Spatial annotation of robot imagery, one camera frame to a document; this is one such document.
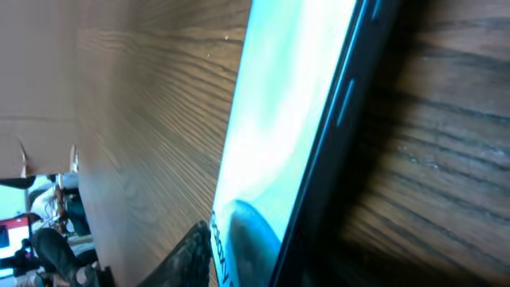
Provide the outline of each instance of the wooden table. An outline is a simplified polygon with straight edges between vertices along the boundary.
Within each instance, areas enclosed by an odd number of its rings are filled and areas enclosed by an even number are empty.
[[[80,190],[118,286],[209,218],[248,13],[80,0]],[[508,15],[506,0],[404,5],[339,192],[355,208],[331,228],[375,276],[508,282]]]

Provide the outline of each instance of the white wall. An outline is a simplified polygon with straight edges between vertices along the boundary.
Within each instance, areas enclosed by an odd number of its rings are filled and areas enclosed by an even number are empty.
[[[10,219],[26,211],[23,190],[0,185],[0,220]]]

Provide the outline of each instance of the wood grain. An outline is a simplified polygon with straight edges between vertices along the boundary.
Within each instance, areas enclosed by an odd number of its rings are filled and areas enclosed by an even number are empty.
[[[80,0],[80,188],[118,286],[209,218],[248,12]],[[509,282],[508,15],[506,0],[402,8],[339,191],[355,207],[332,236],[389,284]]]
[[[247,1],[80,1],[80,188],[118,286],[208,220]]]
[[[503,1],[402,8],[348,164],[355,207],[338,231],[387,284],[510,284],[508,15]]]

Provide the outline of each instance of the phone screen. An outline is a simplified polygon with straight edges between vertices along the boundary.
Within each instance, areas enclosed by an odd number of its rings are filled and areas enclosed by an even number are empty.
[[[356,0],[255,0],[211,218],[221,286],[267,286]]]

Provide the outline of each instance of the red object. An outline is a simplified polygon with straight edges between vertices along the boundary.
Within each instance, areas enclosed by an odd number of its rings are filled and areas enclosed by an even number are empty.
[[[7,226],[8,230],[28,225],[29,225],[28,218],[13,218],[0,221],[0,226]]]

